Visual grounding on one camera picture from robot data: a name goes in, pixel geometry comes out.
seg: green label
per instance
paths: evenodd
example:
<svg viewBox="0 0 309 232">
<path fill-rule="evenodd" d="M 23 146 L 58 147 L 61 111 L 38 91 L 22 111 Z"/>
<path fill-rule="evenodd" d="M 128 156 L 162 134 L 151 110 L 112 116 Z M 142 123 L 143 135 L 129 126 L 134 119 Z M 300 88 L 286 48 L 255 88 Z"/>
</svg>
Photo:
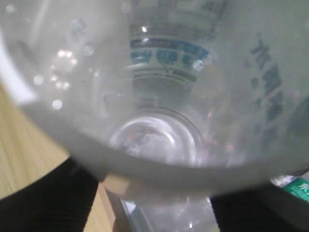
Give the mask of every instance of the green label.
<svg viewBox="0 0 309 232">
<path fill-rule="evenodd" d="M 309 181 L 298 178 L 286 185 L 283 189 L 296 197 L 309 202 Z"/>
</svg>

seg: transparent plastic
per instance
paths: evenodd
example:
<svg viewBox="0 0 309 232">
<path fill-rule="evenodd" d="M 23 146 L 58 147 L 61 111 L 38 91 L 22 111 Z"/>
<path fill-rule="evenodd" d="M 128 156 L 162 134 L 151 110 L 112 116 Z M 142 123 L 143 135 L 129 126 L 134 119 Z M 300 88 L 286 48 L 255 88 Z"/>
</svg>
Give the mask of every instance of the transparent plastic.
<svg viewBox="0 0 309 232">
<path fill-rule="evenodd" d="M 17 104 L 39 98 L 127 155 L 265 170 L 282 157 L 280 174 L 309 161 L 308 13 L 308 0 L 1 1 L 23 81 L 3 54 L 0 69 Z"/>
</svg>

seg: wooden table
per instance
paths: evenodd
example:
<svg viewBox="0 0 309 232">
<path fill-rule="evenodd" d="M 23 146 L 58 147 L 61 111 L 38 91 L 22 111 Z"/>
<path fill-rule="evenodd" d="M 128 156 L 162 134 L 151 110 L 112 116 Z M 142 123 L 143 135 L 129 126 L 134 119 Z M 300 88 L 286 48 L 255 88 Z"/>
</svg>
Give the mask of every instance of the wooden table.
<svg viewBox="0 0 309 232">
<path fill-rule="evenodd" d="M 67 152 L 29 122 L 0 86 L 0 199 L 38 180 L 67 158 Z M 111 204 L 104 188 L 99 191 L 85 232 L 113 231 Z"/>
</svg>

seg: water droplet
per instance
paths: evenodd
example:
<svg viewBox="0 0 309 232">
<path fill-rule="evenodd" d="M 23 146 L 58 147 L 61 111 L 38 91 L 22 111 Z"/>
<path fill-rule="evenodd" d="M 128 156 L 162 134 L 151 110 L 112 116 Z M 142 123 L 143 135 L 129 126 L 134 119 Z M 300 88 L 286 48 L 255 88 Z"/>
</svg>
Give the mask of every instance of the water droplet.
<svg viewBox="0 0 309 232">
<path fill-rule="evenodd" d="M 201 70 L 203 69 L 203 67 L 204 67 L 203 61 L 201 61 L 201 60 L 196 60 L 196 61 L 194 61 L 194 63 L 193 63 L 193 68 L 194 68 L 195 70 L 201 71 Z"/>
<path fill-rule="evenodd" d="M 84 55 L 85 56 L 91 56 L 94 53 L 94 48 L 92 46 L 86 46 L 84 48 Z"/>
<path fill-rule="evenodd" d="M 33 79 L 34 84 L 36 84 L 37 86 L 40 86 L 41 84 L 43 84 L 43 81 L 44 81 L 44 78 L 41 75 L 37 75 Z"/>
<path fill-rule="evenodd" d="M 15 11 L 16 11 L 16 6 L 14 4 L 9 4 L 6 7 L 6 12 L 9 14 L 14 13 Z"/>
<path fill-rule="evenodd" d="M 121 11 L 124 13 L 129 13 L 132 10 L 132 6 L 129 2 L 121 5 Z"/>
<path fill-rule="evenodd" d="M 62 101 L 61 100 L 54 100 L 53 101 L 53 108 L 55 110 L 60 110 L 62 108 Z"/>
<path fill-rule="evenodd" d="M 211 55 L 207 55 L 206 60 L 204 61 L 205 65 L 211 65 L 212 64 L 212 56 Z"/>
</svg>

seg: black object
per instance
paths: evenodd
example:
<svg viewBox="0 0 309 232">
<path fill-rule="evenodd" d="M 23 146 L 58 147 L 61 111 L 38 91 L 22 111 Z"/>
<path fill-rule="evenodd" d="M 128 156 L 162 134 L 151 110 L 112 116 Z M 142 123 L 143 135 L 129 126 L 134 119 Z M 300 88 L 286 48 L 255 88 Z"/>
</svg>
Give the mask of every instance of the black object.
<svg viewBox="0 0 309 232">
<path fill-rule="evenodd" d="M 82 232 L 97 188 L 98 181 L 68 159 L 0 201 L 0 232 Z"/>
<path fill-rule="evenodd" d="M 259 187 L 257 189 L 242 191 L 235 194 L 229 194 L 211 199 L 212 208 L 217 219 L 221 232 L 304 232 L 295 225 L 290 224 L 287 220 L 277 214 L 271 207 L 264 204 L 265 197 L 271 197 L 271 200 L 282 205 L 280 210 L 290 210 L 289 214 L 295 217 L 309 220 L 309 208 L 306 202 L 297 199 L 291 194 L 279 189 L 271 184 Z M 300 203 L 303 207 L 307 207 L 306 211 L 301 211 L 297 206 Z M 286 208 L 285 206 L 294 205 L 294 208 Z"/>
</svg>

